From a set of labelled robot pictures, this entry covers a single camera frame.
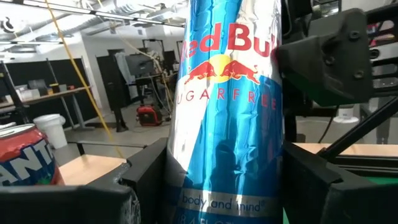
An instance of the red bull sugarfree can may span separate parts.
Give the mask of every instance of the red bull sugarfree can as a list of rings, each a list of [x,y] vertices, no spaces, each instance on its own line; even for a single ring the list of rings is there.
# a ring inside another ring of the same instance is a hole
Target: red bull sugarfree can
[[[170,129],[166,223],[282,223],[279,0],[191,0]]]

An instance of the laboratory room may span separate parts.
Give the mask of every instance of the laboratory room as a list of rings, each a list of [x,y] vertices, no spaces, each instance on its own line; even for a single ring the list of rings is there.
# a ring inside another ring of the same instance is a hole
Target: laboratory room
[[[397,0],[0,0],[0,223],[380,224]]]

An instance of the concrete floor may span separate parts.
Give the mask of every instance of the concrete floor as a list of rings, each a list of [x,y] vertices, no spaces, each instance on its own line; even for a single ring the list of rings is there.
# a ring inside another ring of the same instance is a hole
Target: concrete floor
[[[128,131],[117,133],[116,129],[111,129],[114,140],[119,143],[129,144],[152,144],[159,138],[167,137],[169,135],[169,122],[164,123],[158,127],[142,127],[136,121],[136,108],[138,105],[132,105],[122,110],[123,117],[129,127]],[[104,117],[106,121],[114,121],[113,114]],[[298,118],[297,131],[298,133],[306,135],[306,142],[317,142],[323,134],[329,118]],[[323,142],[332,143],[339,137],[349,131],[355,124],[337,124],[332,123],[328,134],[325,136]],[[398,144],[398,119],[393,118],[391,121],[389,144]],[[106,132],[102,128],[94,129],[92,131],[66,131],[68,141],[106,141],[109,142]],[[361,139],[358,143],[375,144],[376,132],[372,131],[365,138]],[[124,157],[129,157],[141,149],[121,147]],[[109,146],[85,146],[87,154],[94,154],[100,156],[117,157],[118,154],[114,147]],[[55,151],[55,157],[60,165],[63,165],[72,159],[79,156],[78,149],[75,144],[69,144],[67,147]]]

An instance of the red generator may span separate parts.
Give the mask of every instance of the red generator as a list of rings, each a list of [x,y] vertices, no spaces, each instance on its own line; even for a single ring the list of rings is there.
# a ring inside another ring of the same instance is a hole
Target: red generator
[[[141,105],[137,108],[137,120],[141,126],[158,126],[162,124],[162,113],[153,105]]]

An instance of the red bull graphic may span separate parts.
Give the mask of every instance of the red bull graphic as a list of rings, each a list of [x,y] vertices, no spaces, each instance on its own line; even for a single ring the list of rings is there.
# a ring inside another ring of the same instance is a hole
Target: red bull graphic
[[[165,171],[165,223],[276,224],[279,0],[191,0]]]

